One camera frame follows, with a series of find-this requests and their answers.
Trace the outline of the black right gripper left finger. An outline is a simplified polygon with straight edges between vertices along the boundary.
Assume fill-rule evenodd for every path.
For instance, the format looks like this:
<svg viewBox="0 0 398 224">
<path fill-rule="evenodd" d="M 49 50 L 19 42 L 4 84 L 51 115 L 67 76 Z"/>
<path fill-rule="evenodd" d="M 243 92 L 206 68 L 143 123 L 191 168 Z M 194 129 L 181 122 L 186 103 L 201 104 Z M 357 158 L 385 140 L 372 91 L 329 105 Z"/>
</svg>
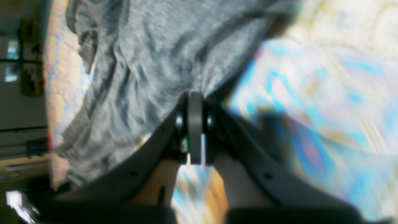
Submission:
<svg viewBox="0 0 398 224">
<path fill-rule="evenodd" d="M 177 171 L 203 163 L 203 96 L 183 94 L 146 143 L 104 176 L 25 209 L 29 224 L 175 224 Z"/>
</svg>

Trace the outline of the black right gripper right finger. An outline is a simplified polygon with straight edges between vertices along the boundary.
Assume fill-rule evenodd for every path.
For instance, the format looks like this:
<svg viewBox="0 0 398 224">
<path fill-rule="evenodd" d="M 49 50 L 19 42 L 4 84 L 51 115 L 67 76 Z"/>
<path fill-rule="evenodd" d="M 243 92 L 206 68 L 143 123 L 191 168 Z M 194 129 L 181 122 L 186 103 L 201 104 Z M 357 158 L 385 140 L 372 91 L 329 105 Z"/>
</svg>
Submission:
<svg viewBox="0 0 398 224">
<path fill-rule="evenodd" d="M 363 224 L 359 212 L 278 165 L 212 99 L 200 98 L 200 163 L 221 175 L 227 224 Z"/>
</svg>

